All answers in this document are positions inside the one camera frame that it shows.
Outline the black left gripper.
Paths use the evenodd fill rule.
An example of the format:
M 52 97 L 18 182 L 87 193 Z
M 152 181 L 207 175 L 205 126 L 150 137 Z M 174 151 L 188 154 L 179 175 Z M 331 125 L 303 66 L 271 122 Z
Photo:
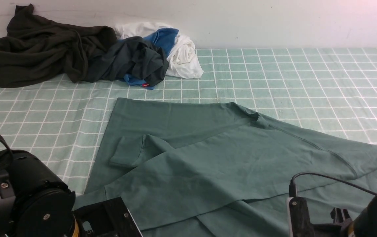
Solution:
M 73 211 L 74 237 L 141 237 L 142 232 L 121 197 Z

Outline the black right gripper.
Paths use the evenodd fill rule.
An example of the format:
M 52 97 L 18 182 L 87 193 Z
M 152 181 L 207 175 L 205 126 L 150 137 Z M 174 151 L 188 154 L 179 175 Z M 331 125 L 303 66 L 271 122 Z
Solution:
M 334 208 L 328 224 L 313 224 L 312 237 L 353 237 L 353 220 L 346 209 Z

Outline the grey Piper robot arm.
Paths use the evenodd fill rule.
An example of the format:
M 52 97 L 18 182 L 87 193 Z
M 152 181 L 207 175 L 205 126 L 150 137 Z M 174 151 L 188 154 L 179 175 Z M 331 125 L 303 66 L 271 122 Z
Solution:
M 122 198 L 73 209 L 71 191 L 36 156 L 0 152 L 0 237 L 141 237 Z

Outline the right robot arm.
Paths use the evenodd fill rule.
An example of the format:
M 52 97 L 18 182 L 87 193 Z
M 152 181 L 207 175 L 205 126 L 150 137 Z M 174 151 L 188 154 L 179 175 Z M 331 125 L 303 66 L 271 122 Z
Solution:
M 332 223 L 314 224 L 315 237 L 377 237 L 377 195 L 356 219 L 346 209 L 331 211 Z

